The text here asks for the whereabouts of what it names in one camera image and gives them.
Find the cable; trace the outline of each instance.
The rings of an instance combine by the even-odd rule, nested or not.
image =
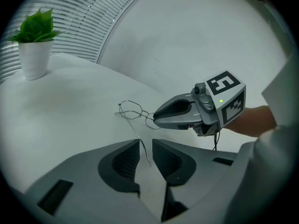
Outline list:
[[[122,110],[121,104],[118,104],[118,105],[119,105],[120,114],[124,115],[124,117],[126,118],[126,121],[129,123],[129,125],[131,126],[131,128],[133,129],[133,131],[135,132],[135,134],[137,135],[137,137],[139,138],[140,142],[142,143],[143,149],[145,151],[146,160],[148,161],[148,164],[151,167],[151,161],[150,161],[150,158],[148,156],[148,152],[146,151],[146,148],[145,148],[143,140],[140,138],[140,136],[138,135],[138,133],[136,132],[136,130],[134,129],[134,127],[131,125],[129,119],[127,118],[127,116],[125,114],[125,112]]]
[[[218,139],[217,139],[217,134],[214,135],[214,148],[213,150],[217,151],[217,144],[220,138],[220,131],[219,131],[219,135],[218,135]]]

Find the gray plastic housing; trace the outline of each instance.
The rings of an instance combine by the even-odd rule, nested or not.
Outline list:
[[[243,112],[245,101],[246,85],[225,70],[165,102],[156,110],[154,123],[166,129],[192,127],[198,136],[215,135]]]
[[[184,207],[165,223],[239,224],[256,217],[276,198],[296,167],[297,132],[298,126],[268,131],[256,142],[243,144],[237,154],[153,140],[153,145],[159,147],[153,155],[162,157],[154,160],[159,169],[164,169],[171,202]],[[98,166],[104,157],[120,149],[118,155],[122,154],[133,145],[138,142],[129,140],[75,155],[36,181],[25,195],[17,191],[15,195],[39,221],[47,224],[160,223],[138,193],[116,191],[117,186],[111,187],[99,175]],[[175,159],[160,162],[167,156]],[[175,182],[177,177],[184,180]],[[58,180],[73,185],[50,215],[38,204]]]

